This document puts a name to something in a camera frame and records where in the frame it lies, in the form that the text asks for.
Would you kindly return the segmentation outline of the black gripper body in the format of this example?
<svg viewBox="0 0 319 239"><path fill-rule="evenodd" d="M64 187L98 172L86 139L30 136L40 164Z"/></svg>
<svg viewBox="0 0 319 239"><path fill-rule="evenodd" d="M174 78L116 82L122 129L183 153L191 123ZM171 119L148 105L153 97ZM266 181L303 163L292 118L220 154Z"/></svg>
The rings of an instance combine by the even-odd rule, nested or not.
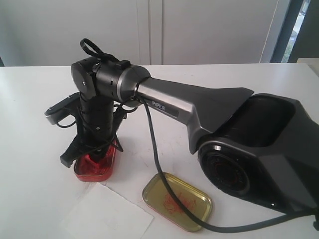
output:
<svg viewBox="0 0 319 239"><path fill-rule="evenodd" d="M77 99L77 149L100 149L114 146L121 149L117 131L127 117L127 112L114 101L104 96L86 99L82 94Z"/></svg>

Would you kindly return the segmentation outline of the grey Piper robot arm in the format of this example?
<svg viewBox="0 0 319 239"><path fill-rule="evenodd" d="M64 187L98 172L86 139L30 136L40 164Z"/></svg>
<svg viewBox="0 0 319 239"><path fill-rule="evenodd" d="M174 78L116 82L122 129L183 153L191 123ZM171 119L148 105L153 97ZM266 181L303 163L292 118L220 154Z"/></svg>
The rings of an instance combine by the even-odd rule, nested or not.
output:
<svg viewBox="0 0 319 239"><path fill-rule="evenodd" d="M226 194L287 214L319 207L319 126L298 100L155 79L127 60L101 57L74 63L71 75L78 133L61 156L65 166L114 139L114 102L145 102L186 126L189 151Z"/></svg>

